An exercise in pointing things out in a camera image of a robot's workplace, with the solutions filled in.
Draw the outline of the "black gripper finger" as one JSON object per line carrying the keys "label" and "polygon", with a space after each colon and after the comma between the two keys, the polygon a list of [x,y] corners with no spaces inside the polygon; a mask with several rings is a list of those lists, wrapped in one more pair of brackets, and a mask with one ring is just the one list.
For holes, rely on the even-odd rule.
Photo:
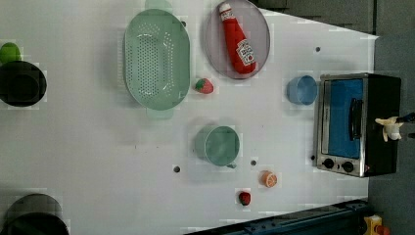
{"label": "black gripper finger", "polygon": [[396,119],[397,123],[414,123],[415,122],[415,113],[410,113],[404,117],[398,117]]}

